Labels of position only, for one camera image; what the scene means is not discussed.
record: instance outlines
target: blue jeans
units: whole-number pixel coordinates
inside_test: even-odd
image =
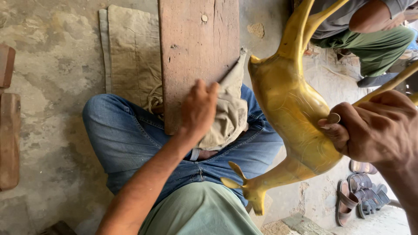
[[[229,167],[238,164],[247,178],[263,174],[283,141],[267,122],[254,93],[242,85],[241,98],[248,104],[249,129],[244,135],[204,161],[182,160],[168,178],[154,206],[175,190],[193,182],[222,184],[220,177],[240,184],[242,179]],[[113,194],[170,139],[164,122],[141,107],[116,95],[96,95],[85,105],[83,121],[93,149],[108,174]],[[232,189],[244,206],[242,190]]]

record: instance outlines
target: beige cloth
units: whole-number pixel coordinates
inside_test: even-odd
[[[150,92],[161,85],[158,16],[115,5],[107,16],[112,93],[148,110]],[[162,97],[163,88],[154,95]]]
[[[215,121],[197,145],[202,150],[219,150],[238,138],[247,125],[247,101],[241,99],[246,49],[238,62],[220,82]]]
[[[153,105],[161,103],[158,16],[110,5],[107,15],[105,10],[99,11],[99,18],[106,78],[111,78],[106,80],[106,93],[119,95],[145,110],[149,110],[150,99]],[[246,127],[247,102],[240,99],[246,54],[242,49],[237,64],[220,83],[215,122],[199,142],[200,149],[222,149]]]

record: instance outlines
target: wooden board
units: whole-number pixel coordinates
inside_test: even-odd
[[[406,10],[403,14],[405,16],[405,20],[418,19],[418,10]]]
[[[0,87],[10,87],[15,55],[13,48],[0,44]]]
[[[238,0],[159,0],[164,125],[172,135],[196,79],[221,80],[240,56]]]
[[[0,97],[0,191],[19,182],[20,96]]]

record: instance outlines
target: person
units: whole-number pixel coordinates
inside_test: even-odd
[[[310,14],[337,0],[316,0]],[[400,26],[403,12],[416,0],[350,0],[324,20],[311,38],[322,48],[342,49],[360,59],[359,87],[380,86],[397,73],[384,74],[414,40],[414,32]]]
[[[93,149],[116,194],[97,234],[246,234],[260,235],[244,206],[242,191],[228,189],[221,176],[242,183],[227,165],[237,163],[249,178],[264,173],[283,141],[255,100],[248,102],[248,130],[235,142],[203,161],[185,156],[214,121],[218,84],[197,80],[182,103],[182,123],[173,136],[163,122],[115,95],[92,97],[83,120]],[[388,91],[359,107],[341,103],[332,109],[339,124],[318,121],[336,150],[356,161],[373,163],[408,214],[417,235],[418,112],[404,95]]]

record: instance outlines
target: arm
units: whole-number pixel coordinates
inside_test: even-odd
[[[182,104],[181,127],[122,187],[110,203],[96,234],[138,234],[168,177],[211,127],[218,86],[213,83],[207,88],[203,80],[196,82]]]
[[[356,33],[373,33],[380,30],[389,30],[400,25],[405,17],[400,13],[390,19],[388,6],[381,0],[370,0],[359,8],[351,17],[349,29]]]
[[[321,119],[318,125],[335,149],[350,158],[372,163],[389,184],[408,217],[412,235],[418,235],[418,112],[397,91],[376,95],[358,107],[349,103],[331,112],[339,124]]]

